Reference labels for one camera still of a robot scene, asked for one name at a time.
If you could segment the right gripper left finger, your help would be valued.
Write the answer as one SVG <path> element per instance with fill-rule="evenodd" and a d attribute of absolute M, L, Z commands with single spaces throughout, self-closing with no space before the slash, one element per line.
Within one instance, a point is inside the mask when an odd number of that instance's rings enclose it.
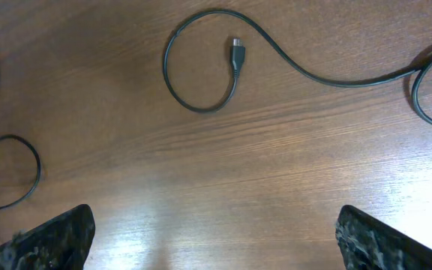
<path fill-rule="evenodd" d="M 0 269 L 82 270 L 94 236 L 90 206 L 78 205 L 0 245 Z"/>

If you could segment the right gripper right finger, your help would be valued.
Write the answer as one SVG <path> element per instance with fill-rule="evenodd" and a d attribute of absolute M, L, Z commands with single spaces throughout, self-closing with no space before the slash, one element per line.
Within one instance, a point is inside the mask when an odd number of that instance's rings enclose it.
<path fill-rule="evenodd" d="M 432 269 L 432 249 L 353 205 L 344 205 L 335 238 L 347 270 Z"/>

